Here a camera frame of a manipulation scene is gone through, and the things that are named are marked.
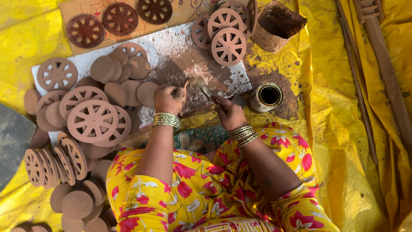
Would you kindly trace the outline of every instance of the paint-splattered board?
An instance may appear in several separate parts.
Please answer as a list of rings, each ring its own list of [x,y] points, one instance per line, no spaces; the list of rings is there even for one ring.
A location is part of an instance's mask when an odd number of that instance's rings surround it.
[[[243,62],[231,67],[221,66],[213,59],[210,51],[195,45],[190,35],[191,29],[192,23],[187,23],[125,41],[137,43],[147,52],[152,70],[144,81],[151,81],[158,85],[170,83],[183,86],[187,75],[197,71],[206,79],[213,92],[226,98],[253,89]],[[75,64],[79,73],[78,80],[90,76],[93,61],[100,56],[108,55],[119,44],[67,58]],[[47,91],[37,81],[39,67],[40,65],[36,65],[31,69],[36,88],[43,96]],[[210,104],[212,102],[201,93],[199,88],[193,88],[186,111],[193,111]],[[153,108],[143,107],[139,113],[142,121],[140,127],[150,125],[153,122],[153,114]]]

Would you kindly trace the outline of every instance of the woman's right hand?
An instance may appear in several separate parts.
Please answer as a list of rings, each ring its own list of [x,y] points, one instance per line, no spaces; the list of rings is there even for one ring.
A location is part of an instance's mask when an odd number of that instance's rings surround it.
[[[232,132],[248,124],[241,106],[219,95],[212,95],[212,98],[220,102],[216,103],[215,110],[219,115],[220,123],[227,131]]]

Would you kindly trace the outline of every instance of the brown stained wooden wheel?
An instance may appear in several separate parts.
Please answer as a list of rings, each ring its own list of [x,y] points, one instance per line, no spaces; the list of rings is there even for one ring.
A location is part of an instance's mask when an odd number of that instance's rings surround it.
[[[77,81],[77,68],[67,59],[50,58],[40,65],[37,71],[37,81],[46,91],[69,90]]]
[[[70,164],[70,160],[66,152],[61,146],[55,146],[54,152],[57,154],[61,163],[63,164],[64,171],[66,172],[66,175],[67,175],[67,183],[70,186],[75,185],[76,184],[75,173],[73,172],[72,165]]]
[[[44,153],[46,161],[50,164],[51,167],[51,176],[53,177],[53,185],[52,187],[56,187],[59,184],[59,171],[57,169],[57,164],[54,160],[53,155],[48,149],[41,149]]]
[[[68,152],[70,163],[73,167],[75,177],[77,180],[86,178],[87,162],[82,149],[78,143],[71,138],[66,138],[61,141],[63,149]]]
[[[75,139],[88,143],[101,142],[109,138],[118,124],[119,116],[116,109],[102,100],[88,100],[78,104],[67,119],[70,134]]]
[[[246,40],[242,32],[234,28],[224,28],[212,41],[212,55],[223,66],[239,63],[246,53]]]
[[[103,13],[103,25],[110,33],[126,36],[136,29],[139,17],[133,7],[116,3],[109,6]]]
[[[258,2],[256,0],[249,0],[248,9],[250,12],[250,36],[252,36],[258,23]]]
[[[192,25],[192,39],[193,42],[203,49],[212,48],[212,40],[210,39],[209,33],[207,32],[207,19],[210,18],[209,14],[202,14],[197,17]]]
[[[230,8],[236,11],[236,13],[238,13],[240,17],[242,18],[242,22],[244,24],[246,25],[250,24],[250,12],[249,12],[249,9],[245,5],[243,5],[243,3],[237,2],[237,1],[229,1],[229,2],[223,3],[219,7],[219,9],[221,8]]]
[[[207,31],[211,40],[213,41],[213,38],[220,30],[227,27],[243,31],[242,18],[232,9],[220,8],[210,16],[207,24]]]
[[[90,100],[103,100],[109,102],[106,94],[99,88],[93,86],[82,86],[69,91],[60,102],[60,114],[67,120],[72,109],[78,104]]]
[[[169,0],[139,0],[137,13],[150,24],[165,24],[172,17],[173,7]]]
[[[51,105],[53,102],[61,101],[63,96],[67,93],[64,90],[53,90],[46,93],[43,97],[40,98],[36,106],[36,114],[46,106]]]
[[[96,17],[82,14],[67,23],[66,33],[72,44],[81,48],[92,48],[103,42],[106,31]]]
[[[127,57],[143,56],[147,58],[146,51],[137,43],[127,42],[122,43],[116,47],[115,50],[120,49],[127,54]]]
[[[34,149],[27,149],[24,153],[24,165],[29,181],[34,187],[39,187],[44,182],[44,165],[39,153]]]
[[[121,143],[128,135],[130,132],[131,128],[131,119],[129,114],[121,107],[114,106],[117,112],[119,113],[119,124],[117,125],[117,129],[113,133],[112,136],[109,138],[93,143],[96,146],[99,147],[113,147],[119,143]]]

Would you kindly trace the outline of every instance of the yellow tarpaulin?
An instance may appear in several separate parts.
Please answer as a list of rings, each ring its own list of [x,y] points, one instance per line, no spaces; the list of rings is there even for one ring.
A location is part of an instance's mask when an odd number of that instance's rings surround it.
[[[367,33],[356,19],[352,0],[342,0],[358,44],[365,79],[361,87],[372,122],[379,165],[373,164],[333,0],[281,0],[308,19],[306,27],[278,53],[249,47],[246,65],[290,85],[293,94],[280,114],[253,114],[253,126],[278,121],[308,141],[321,183],[318,198],[342,231],[395,231],[410,212],[410,164],[402,146]],[[268,0],[259,2],[260,9]],[[404,100],[412,115],[412,3],[382,1],[382,31]],[[24,93],[33,88],[31,66],[72,55],[57,3],[52,0],[1,1],[0,103],[26,115]],[[218,123],[200,110],[182,129]],[[61,214],[49,205],[52,190],[33,187],[24,166],[0,193],[0,231],[24,222],[47,223],[61,231]]]

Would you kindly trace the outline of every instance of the paint can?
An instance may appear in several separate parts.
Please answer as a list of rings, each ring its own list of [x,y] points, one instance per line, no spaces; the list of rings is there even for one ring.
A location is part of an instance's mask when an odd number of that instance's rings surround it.
[[[275,83],[261,84],[249,97],[248,106],[255,113],[267,112],[283,101],[283,91]]]

